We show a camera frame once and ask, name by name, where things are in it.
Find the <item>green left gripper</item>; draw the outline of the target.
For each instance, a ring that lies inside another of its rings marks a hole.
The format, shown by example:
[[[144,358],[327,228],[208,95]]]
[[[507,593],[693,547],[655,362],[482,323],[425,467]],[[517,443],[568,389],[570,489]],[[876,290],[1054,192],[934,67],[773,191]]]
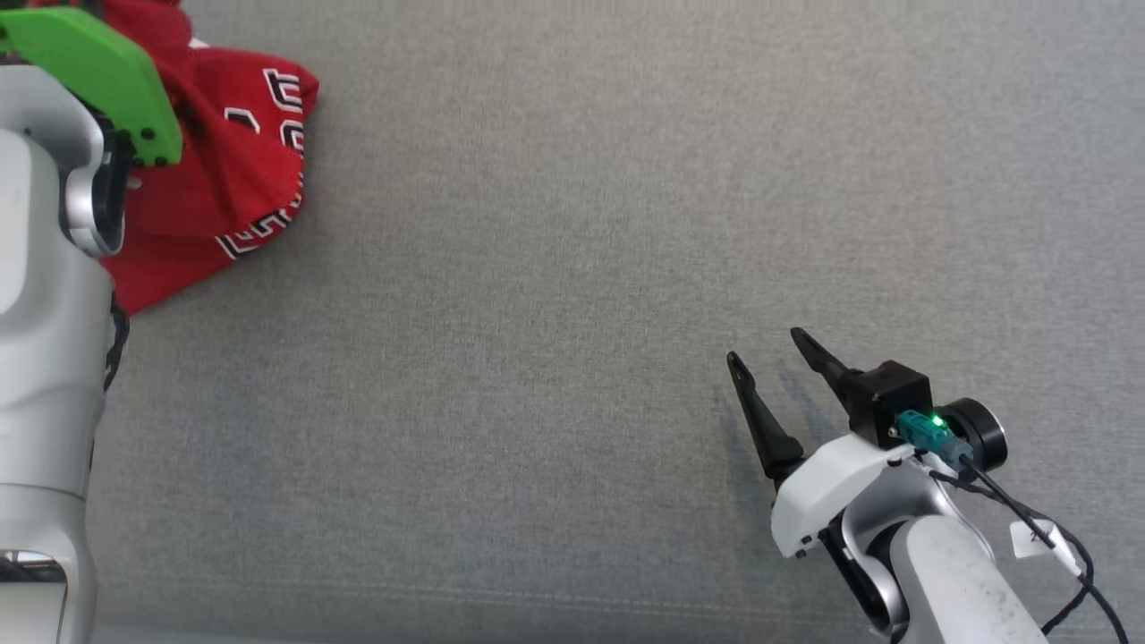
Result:
[[[183,135],[147,50],[76,3],[13,5],[1,13],[3,52],[41,68],[139,143],[144,166],[176,165]]]

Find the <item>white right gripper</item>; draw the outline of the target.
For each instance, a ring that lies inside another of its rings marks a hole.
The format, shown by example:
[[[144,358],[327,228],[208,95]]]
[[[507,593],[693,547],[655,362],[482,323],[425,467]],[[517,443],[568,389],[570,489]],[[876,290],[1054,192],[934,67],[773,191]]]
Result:
[[[790,329],[793,345],[812,371],[850,408],[850,382],[861,370],[847,367],[802,327]],[[726,354],[748,429],[764,474],[777,489],[769,513],[769,534],[784,558],[805,550],[805,537],[815,537],[850,502],[869,487],[891,461],[913,457],[911,445],[883,450],[859,435],[842,435],[805,458],[802,443],[777,423],[760,398],[755,376],[736,352]]]

